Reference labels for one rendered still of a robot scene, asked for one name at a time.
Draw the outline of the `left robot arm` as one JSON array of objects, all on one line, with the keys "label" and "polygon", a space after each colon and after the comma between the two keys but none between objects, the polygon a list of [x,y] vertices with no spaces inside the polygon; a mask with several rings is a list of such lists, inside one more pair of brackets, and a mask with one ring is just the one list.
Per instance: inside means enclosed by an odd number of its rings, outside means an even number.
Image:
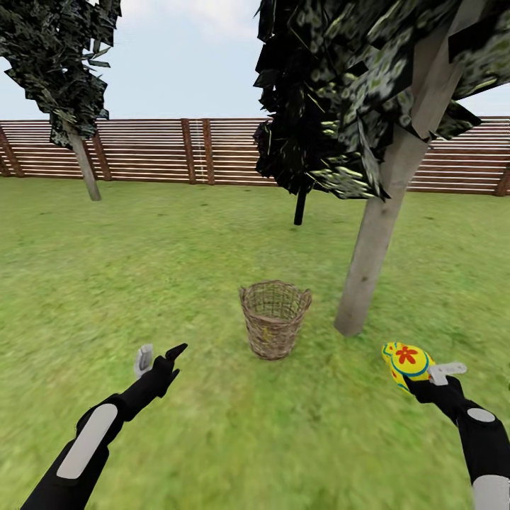
[{"label": "left robot arm", "polygon": [[180,373],[174,361],[186,349],[182,344],[159,355],[150,367],[153,344],[137,351],[137,381],[123,394],[114,393],[79,421],[76,438],[47,470],[20,510],[84,510],[107,462],[107,445],[115,440],[124,421],[131,421],[155,397],[163,397]]}]

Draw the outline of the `easter egg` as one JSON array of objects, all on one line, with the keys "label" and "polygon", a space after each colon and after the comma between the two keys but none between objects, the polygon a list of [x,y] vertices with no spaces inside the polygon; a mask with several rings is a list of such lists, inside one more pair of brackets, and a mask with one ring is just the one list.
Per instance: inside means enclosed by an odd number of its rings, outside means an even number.
[{"label": "easter egg", "polygon": [[403,344],[403,343],[391,342],[391,343],[387,343],[387,344],[385,344],[385,346],[383,346],[383,348],[381,349],[381,354],[382,354],[382,357],[384,358],[384,361],[387,364],[391,364],[392,353],[394,353],[394,351],[397,350],[398,347],[401,347],[401,346],[408,346],[408,345]]},{"label": "easter egg", "polygon": [[402,390],[410,395],[408,385],[404,380],[404,375],[410,380],[428,380],[431,375],[426,371],[427,367],[438,365],[432,357],[426,352],[415,346],[401,346],[392,353],[391,356],[391,376]]}]

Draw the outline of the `wicker basket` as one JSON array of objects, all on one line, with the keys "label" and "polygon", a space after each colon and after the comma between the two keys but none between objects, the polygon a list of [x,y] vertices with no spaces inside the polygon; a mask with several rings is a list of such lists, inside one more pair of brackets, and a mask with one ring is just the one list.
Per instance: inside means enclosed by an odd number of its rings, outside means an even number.
[{"label": "wicker basket", "polygon": [[[278,316],[256,316],[252,313],[251,307],[245,307],[245,300],[250,295],[249,289],[256,289],[256,285],[272,282],[273,286],[277,283],[281,285],[288,285],[291,289],[291,298],[297,298],[299,302],[305,302],[303,310],[297,309],[295,320],[278,319]],[[312,302],[312,293],[309,288],[302,292],[295,284],[280,280],[260,280],[258,283],[253,283],[250,287],[245,287],[243,291],[239,292],[240,304],[244,319],[246,320],[246,330],[249,336],[250,349],[255,353],[255,356],[262,357],[266,361],[278,362],[285,359],[295,348],[295,341],[298,338],[302,323],[305,318],[305,313],[310,307]],[[300,307],[302,309],[302,307]]]}]

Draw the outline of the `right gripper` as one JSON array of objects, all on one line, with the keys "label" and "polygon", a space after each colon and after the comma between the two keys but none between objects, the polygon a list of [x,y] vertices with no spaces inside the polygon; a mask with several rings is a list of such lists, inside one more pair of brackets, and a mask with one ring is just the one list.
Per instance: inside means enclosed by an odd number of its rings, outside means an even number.
[{"label": "right gripper", "polygon": [[443,412],[443,400],[448,395],[464,395],[460,384],[460,380],[450,376],[448,378],[448,384],[437,386],[435,383],[431,383],[428,380],[412,381],[404,375],[404,380],[408,385],[411,394],[416,395],[416,399],[420,403],[431,403],[434,402],[438,408]]}]

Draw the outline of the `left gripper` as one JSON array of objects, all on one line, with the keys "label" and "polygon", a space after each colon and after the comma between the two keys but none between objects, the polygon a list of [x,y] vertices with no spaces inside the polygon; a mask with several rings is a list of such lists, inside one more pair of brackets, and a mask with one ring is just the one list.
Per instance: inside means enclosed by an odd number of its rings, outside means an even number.
[{"label": "left gripper", "polygon": [[138,386],[146,394],[147,404],[155,397],[163,397],[166,394],[168,386],[174,381],[174,378],[180,373],[177,368],[173,372],[174,361],[186,349],[187,345],[182,344],[176,348],[166,351],[165,358],[159,355],[154,360],[152,369],[137,380],[133,385]]}]

